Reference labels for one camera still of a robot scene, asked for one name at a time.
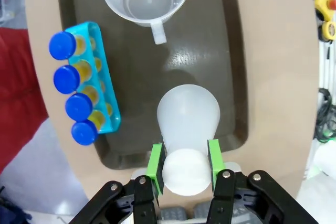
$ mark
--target screw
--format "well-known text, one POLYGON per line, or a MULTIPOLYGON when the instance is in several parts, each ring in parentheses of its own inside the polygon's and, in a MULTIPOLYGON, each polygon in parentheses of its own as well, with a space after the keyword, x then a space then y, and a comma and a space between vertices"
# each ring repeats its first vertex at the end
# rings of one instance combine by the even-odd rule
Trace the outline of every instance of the screw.
POLYGON ((140 184, 143 185, 146 182, 146 179, 144 177, 140 178, 139 180, 140 184))
POLYGON ((229 178, 231 175, 230 175, 230 173, 228 171, 226 171, 226 172, 223 172, 222 176, 224 178, 229 178))
POLYGON ((112 190, 112 191, 115 191, 117 188, 118 188, 118 185, 117 185, 117 184, 113 184, 113 185, 111 186, 111 190, 112 190))
POLYGON ((255 174, 255 175, 253 175, 253 179, 255 180, 255 181, 259 181, 259 180, 261 180, 261 176, 259 175, 259 174, 255 174))

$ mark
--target red fabric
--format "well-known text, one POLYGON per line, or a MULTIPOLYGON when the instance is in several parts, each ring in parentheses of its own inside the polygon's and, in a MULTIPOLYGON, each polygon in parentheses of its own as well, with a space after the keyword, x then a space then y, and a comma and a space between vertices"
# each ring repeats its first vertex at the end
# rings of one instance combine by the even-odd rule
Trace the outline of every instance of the red fabric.
POLYGON ((0 28, 0 173, 47 117, 28 31, 0 28))

